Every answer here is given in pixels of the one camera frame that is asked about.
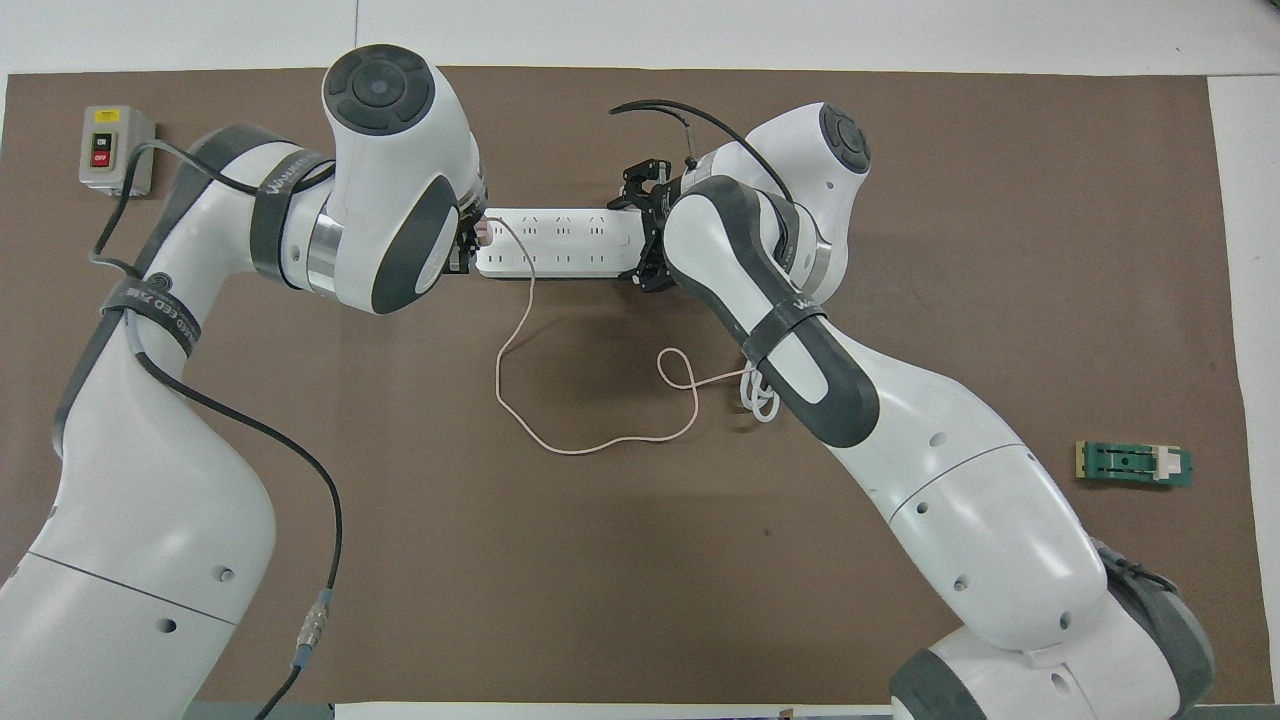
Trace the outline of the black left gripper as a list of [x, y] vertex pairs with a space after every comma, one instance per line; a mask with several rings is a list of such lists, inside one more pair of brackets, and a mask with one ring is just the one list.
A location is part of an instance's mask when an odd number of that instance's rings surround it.
[[[460, 223], [471, 223], [472, 227], [488, 228], [488, 188], [486, 186], [471, 186], [458, 197]], [[452, 247], [451, 274], [465, 275], [471, 273], [471, 268], [480, 246], [476, 242], [458, 242]]]

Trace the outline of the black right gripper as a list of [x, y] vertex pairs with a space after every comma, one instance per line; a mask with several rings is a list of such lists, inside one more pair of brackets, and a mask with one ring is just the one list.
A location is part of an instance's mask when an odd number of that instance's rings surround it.
[[684, 176], [669, 178], [669, 163], [646, 159], [623, 170], [620, 196], [608, 202], [608, 209], [621, 211], [635, 208], [643, 214], [645, 245], [639, 264], [622, 272], [620, 278], [640, 287], [644, 293], [669, 290], [673, 277], [666, 264], [663, 242], [671, 208], [682, 193]]

